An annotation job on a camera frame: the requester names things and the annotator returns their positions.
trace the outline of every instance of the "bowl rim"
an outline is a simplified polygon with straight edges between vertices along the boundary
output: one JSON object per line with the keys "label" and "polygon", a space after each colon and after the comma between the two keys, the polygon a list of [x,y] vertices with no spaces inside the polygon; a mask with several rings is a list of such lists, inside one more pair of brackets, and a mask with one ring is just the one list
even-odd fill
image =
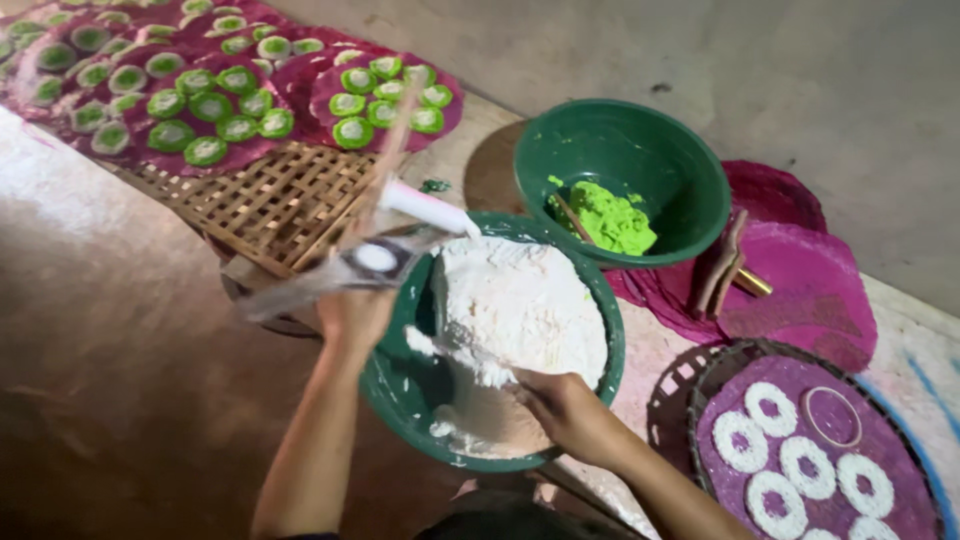
{"label": "bowl rim", "polygon": [[[590,289],[590,293],[594,296],[597,308],[600,310],[604,319],[605,330],[609,335],[607,340],[607,365],[604,377],[601,378],[601,383],[596,390],[597,397],[600,401],[609,407],[619,391],[620,382],[623,378],[623,370],[626,363],[626,336],[624,334],[623,316],[620,313],[620,307],[617,304],[616,297],[613,295],[613,289],[604,277],[603,272],[600,271],[593,260],[590,260],[583,254],[576,253],[569,248],[558,245],[556,238],[549,231],[543,230],[543,233],[539,233],[539,223],[529,217],[486,211],[470,211],[468,215],[471,219],[481,222],[478,223],[478,225],[480,225],[482,230],[494,226],[485,226],[483,224],[483,222],[491,220],[496,220],[505,227],[515,227],[517,224],[520,224],[520,227],[525,227],[520,231],[529,235],[531,240],[552,245],[573,262],[577,270],[577,276],[584,285]],[[543,241],[539,236],[546,238],[546,241]],[[405,290],[406,282],[400,288],[399,294],[404,294]],[[377,356],[384,356],[384,353],[379,351],[379,348],[380,345],[378,344],[377,347],[373,349],[371,356],[368,358],[367,365],[360,375],[360,391],[367,399],[367,403],[376,412],[377,416],[387,424],[390,430],[403,439],[405,443],[420,452],[444,463],[480,473],[511,473],[535,469],[564,454],[564,451],[560,447],[551,446],[540,452],[519,457],[485,459],[482,457],[457,454],[442,445],[426,444],[427,442],[433,443],[435,437],[419,431],[411,431],[408,425],[409,421],[405,417],[401,417],[395,407],[389,406],[389,400],[385,399],[385,397],[383,397],[383,399],[373,399],[374,396],[381,393],[377,384],[378,374],[376,373],[376,366],[379,364],[372,361]]]}
{"label": "bowl rim", "polygon": [[[598,248],[596,246],[591,246],[584,242],[581,242],[573,237],[570,232],[565,229],[562,225],[557,223],[555,220],[551,219],[549,215],[543,210],[544,201],[535,201],[533,198],[523,189],[523,185],[520,182],[520,175],[518,172],[517,162],[520,157],[520,149],[526,145],[532,144],[534,141],[534,133],[539,131],[539,126],[542,122],[547,121],[549,117],[556,115],[559,112],[563,112],[568,109],[577,109],[585,106],[595,106],[595,105],[614,105],[618,107],[624,107],[627,109],[640,110],[652,116],[666,121],[668,124],[679,129],[681,133],[689,137],[697,145],[697,147],[707,156],[707,160],[710,163],[710,168],[713,172],[719,177],[724,179],[721,185],[721,198],[723,199],[723,208],[726,211],[723,211],[723,218],[717,219],[701,237],[694,243],[686,246],[685,248],[675,251],[673,253],[664,254],[664,255],[624,255],[610,250],[605,250],[603,248]],[[527,212],[533,216],[534,220],[542,224],[547,228],[553,235],[558,237],[558,241],[563,244],[571,247],[572,249],[578,251],[579,253],[586,255],[589,258],[594,260],[599,260],[603,263],[614,263],[616,267],[624,268],[645,268],[653,266],[666,266],[669,264],[676,264],[690,258],[695,258],[702,254],[707,248],[712,244],[717,237],[720,236],[720,233],[723,231],[724,227],[727,226],[727,221],[730,218],[730,204],[731,204],[731,193],[730,193],[730,183],[727,182],[727,175],[723,170],[723,165],[720,163],[720,159],[716,157],[716,154],[710,149],[709,146],[692,130],[687,128],[680,120],[660,112],[659,110],[651,109],[649,107],[644,107],[636,103],[630,103],[628,101],[621,101],[617,99],[609,98],[588,98],[588,99],[577,99],[562,103],[558,106],[551,108],[550,110],[542,113],[533,120],[531,120],[526,129],[523,131],[523,135],[520,136],[519,141],[516,143],[514,151],[514,182],[516,183],[516,189],[520,193],[520,197],[523,198],[524,206],[526,207]]]}

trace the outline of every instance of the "hand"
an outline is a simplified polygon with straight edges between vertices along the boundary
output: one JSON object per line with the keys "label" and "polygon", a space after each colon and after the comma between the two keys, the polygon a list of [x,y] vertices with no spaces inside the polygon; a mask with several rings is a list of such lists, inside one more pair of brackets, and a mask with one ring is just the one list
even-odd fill
{"label": "hand", "polygon": [[351,348],[372,349],[390,324],[395,299],[396,289],[324,295],[316,304],[324,339]]}
{"label": "hand", "polygon": [[515,395],[533,412],[550,440],[586,464],[618,474],[643,441],[620,422],[583,378],[514,369]]}

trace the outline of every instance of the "person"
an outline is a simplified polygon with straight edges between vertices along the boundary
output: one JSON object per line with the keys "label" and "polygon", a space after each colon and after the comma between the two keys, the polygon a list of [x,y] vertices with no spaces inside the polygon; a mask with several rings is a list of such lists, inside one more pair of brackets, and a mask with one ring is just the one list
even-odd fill
{"label": "person", "polygon": [[[390,322],[395,291],[350,291],[317,303],[324,349],[267,474],[252,537],[338,538],[347,495],[358,380]],[[630,487],[663,538],[731,540],[754,536],[674,469],[607,409],[574,374],[516,372],[515,395],[547,435],[580,461],[611,471]],[[499,508],[454,514],[418,538],[609,538],[588,535],[557,514]]]}

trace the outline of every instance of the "green plastic bowl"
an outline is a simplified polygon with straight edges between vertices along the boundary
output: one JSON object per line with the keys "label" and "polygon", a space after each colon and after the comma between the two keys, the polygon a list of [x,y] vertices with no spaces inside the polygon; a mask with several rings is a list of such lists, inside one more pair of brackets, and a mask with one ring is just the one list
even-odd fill
{"label": "green plastic bowl", "polygon": [[[612,99],[571,101],[532,120],[516,145],[516,184],[527,211],[573,249],[606,268],[666,266],[694,258],[713,243],[730,215],[730,185],[720,161],[677,120]],[[637,193],[657,242],[640,256],[581,242],[554,221],[547,198],[558,190],[596,182],[617,197]]]}
{"label": "green plastic bowl", "polygon": [[[497,212],[470,212],[469,215],[484,235],[551,244],[573,261],[577,274],[593,295],[607,329],[609,356],[597,394],[604,404],[610,405],[623,375],[626,346],[620,308],[603,274],[593,262],[558,243],[554,234],[530,218]],[[433,358],[411,351],[403,336],[403,327],[416,325],[427,335],[437,334],[434,295],[430,288],[433,264],[433,256],[424,256],[400,288],[390,327],[360,376],[360,390],[373,410],[417,450],[472,471],[522,471],[559,457],[563,452],[556,447],[513,459],[469,457],[452,452],[448,448],[449,437],[438,438],[430,434],[434,409],[453,401],[452,373],[446,360],[434,363]]]}

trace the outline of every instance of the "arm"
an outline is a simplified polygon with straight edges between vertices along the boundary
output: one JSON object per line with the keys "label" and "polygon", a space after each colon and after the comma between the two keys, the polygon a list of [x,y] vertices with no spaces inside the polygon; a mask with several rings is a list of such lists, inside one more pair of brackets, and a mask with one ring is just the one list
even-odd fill
{"label": "arm", "polygon": [[357,381],[390,322],[395,296],[395,291],[351,291],[317,303],[324,350],[263,484],[253,538],[339,528],[353,452]]}
{"label": "arm", "polygon": [[619,476],[663,538],[753,539],[720,504],[701,491],[607,409],[574,374],[515,370],[517,398],[546,434],[570,455]]}

